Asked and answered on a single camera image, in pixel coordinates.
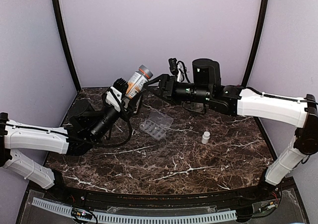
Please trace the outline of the orange pill bottle grey cap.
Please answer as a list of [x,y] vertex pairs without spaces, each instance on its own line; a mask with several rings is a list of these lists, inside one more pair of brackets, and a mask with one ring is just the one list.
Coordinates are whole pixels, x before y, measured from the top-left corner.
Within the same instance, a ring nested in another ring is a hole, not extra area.
[[128,80],[128,88],[126,97],[133,99],[143,89],[143,85],[153,77],[153,73],[144,65],[140,65],[138,70],[134,72]]

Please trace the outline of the clear plastic pill organizer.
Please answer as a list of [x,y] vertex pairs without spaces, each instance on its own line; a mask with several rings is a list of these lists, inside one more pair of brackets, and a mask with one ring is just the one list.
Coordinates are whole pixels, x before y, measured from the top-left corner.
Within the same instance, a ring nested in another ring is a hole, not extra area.
[[148,118],[140,124],[140,129],[157,141],[165,137],[173,118],[157,110],[151,111]]

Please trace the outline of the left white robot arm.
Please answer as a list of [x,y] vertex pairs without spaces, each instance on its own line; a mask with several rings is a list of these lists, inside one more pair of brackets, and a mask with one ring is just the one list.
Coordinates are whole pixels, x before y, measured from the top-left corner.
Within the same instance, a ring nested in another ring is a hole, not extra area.
[[0,165],[23,176],[45,190],[59,202],[70,198],[62,174],[45,168],[22,154],[19,149],[46,150],[59,154],[81,156],[93,147],[115,148],[126,144],[130,138],[118,144],[107,145],[103,138],[111,134],[114,123],[121,118],[129,123],[138,107],[140,97],[125,98],[117,111],[112,104],[104,103],[96,111],[87,99],[76,101],[68,111],[69,127],[32,127],[0,115]]

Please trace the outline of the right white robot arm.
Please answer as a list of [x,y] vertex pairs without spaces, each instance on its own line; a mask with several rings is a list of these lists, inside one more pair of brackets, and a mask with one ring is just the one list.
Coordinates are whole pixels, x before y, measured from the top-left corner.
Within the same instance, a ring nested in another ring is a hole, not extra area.
[[171,105],[195,102],[229,116],[260,117],[287,123],[296,127],[288,147],[264,172],[261,184],[253,196],[264,201],[273,187],[305,157],[318,151],[318,110],[315,97],[286,97],[257,91],[252,87],[222,85],[220,64],[211,59],[192,62],[193,83],[180,82],[176,77],[177,61],[169,59],[171,75],[146,82],[144,89]]

